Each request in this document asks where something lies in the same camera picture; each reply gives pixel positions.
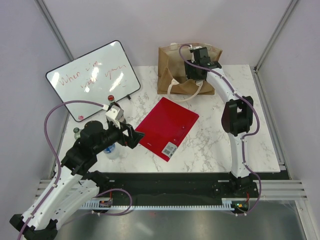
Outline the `blue label plastic bottle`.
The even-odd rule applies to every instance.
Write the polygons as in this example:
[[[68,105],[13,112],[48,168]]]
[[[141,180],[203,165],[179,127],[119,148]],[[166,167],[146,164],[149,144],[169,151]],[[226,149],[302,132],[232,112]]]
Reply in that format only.
[[[106,156],[110,160],[117,159],[119,157],[119,148],[117,145],[114,143],[113,145],[108,146],[103,150],[103,152],[106,154]]]

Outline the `red cap cola bottle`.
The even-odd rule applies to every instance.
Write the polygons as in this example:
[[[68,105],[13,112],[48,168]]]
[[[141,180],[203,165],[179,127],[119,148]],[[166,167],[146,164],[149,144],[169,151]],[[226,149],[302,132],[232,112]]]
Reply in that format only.
[[[115,101],[115,97],[113,95],[109,95],[107,99],[109,101],[109,106],[114,106],[117,104],[117,102]]]

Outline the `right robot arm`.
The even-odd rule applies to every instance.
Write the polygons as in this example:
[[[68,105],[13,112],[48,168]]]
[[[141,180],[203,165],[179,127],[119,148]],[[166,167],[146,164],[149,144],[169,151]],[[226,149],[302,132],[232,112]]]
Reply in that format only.
[[[240,197],[254,186],[244,162],[244,147],[247,143],[243,139],[253,124],[253,99],[251,96],[237,94],[219,62],[211,60],[206,47],[193,47],[191,44],[187,46],[192,57],[190,60],[183,60],[186,77],[206,81],[224,103],[221,125],[229,137],[232,161],[227,188],[233,196]]]

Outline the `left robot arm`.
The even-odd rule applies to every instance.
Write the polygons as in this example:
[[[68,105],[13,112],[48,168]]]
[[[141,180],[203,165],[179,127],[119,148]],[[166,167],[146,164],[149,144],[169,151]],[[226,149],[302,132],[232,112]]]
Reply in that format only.
[[[107,147],[119,143],[135,148],[144,133],[133,126],[108,123],[104,129],[100,121],[85,124],[80,137],[58,161],[58,171],[37,201],[23,214],[15,214],[10,224],[19,231],[18,239],[53,240],[68,218],[94,197],[104,197],[110,191],[108,178],[88,170],[98,161],[97,155]]]

